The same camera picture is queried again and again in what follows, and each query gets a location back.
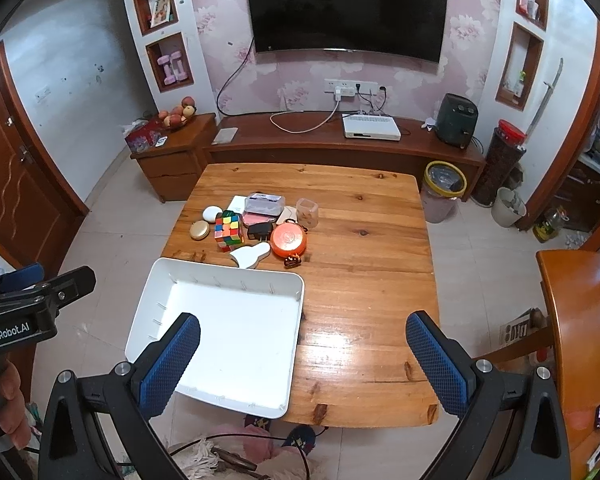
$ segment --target finger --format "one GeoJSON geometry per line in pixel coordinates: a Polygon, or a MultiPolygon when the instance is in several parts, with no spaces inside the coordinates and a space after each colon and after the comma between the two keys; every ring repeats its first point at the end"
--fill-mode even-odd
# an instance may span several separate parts
{"type": "Polygon", "coordinates": [[[11,441],[17,449],[25,447],[31,439],[31,430],[25,416],[13,433],[10,434],[11,441]]]}
{"type": "Polygon", "coordinates": [[[25,413],[24,397],[18,390],[13,399],[9,400],[0,410],[0,427],[5,433],[13,433],[25,413]]]}
{"type": "Polygon", "coordinates": [[[13,363],[7,361],[7,369],[0,376],[0,393],[5,399],[11,400],[19,389],[20,374],[18,369],[13,363]]]}

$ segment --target television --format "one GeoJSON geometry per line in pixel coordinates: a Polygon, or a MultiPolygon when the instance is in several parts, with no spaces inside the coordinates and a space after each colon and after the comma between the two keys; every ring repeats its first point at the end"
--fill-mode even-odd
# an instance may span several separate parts
{"type": "Polygon", "coordinates": [[[438,62],[446,0],[248,0],[256,52],[365,50],[438,62]]]}

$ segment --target white plastic tray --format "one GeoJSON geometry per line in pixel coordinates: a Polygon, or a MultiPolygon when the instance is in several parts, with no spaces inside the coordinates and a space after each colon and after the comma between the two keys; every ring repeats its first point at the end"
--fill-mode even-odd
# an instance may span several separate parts
{"type": "Polygon", "coordinates": [[[125,354],[135,361],[181,312],[200,320],[200,346],[176,391],[251,415],[288,408],[304,281],[292,272],[160,258],[149,273],[125,354]]]}

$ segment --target floral wallpaper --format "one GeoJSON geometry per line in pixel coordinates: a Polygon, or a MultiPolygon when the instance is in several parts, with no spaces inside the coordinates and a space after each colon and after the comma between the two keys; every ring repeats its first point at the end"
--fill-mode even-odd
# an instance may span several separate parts
{"type": "MultiPolygon", "coordinates": [[[[251,42],[247,0],[193,0],[211,85],[218,92],[238,68],[251,42]]],[[[435,116],[445,93],[480,100],[498,26],[500,0],[448,0],[439,63],[375,53],[251,53],[222,93],[228,113],[331,110],[325,78],[376,81],[387,88],[384,111],[424,120],[435,116]]],[[[376,104],[382,102],[380,92],[376,104]]],[[[343,98],[341,110],[358,109],[343,98]]]]}

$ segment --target wooden console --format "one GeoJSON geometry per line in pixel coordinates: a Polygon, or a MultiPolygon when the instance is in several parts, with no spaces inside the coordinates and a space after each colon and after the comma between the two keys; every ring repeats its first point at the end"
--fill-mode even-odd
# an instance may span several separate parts
{"type": "MultiPolygon", "coordinates": [[[[286,162],[290,164],[328,164],[346,168],[365,168],[412,174],[422,184],[426,165],[432,160],[455,164],[468,181],[465,201],[484,168],[484,157],[472,144],[465,150],[438,140],[433,132],[420,128],[421,121],[396,118],[402,133],[393,140],[347,139],[340,115],[307,134],[288,134],[269,121],[270,114],[227,117],[220,128],[238,128],[232,142],[207,148],[209,162],[286,162]]],[[[277,116],[276,122],[287,130],[304,130],[327,118],[325,112],[302,112],[277,116]]]]}

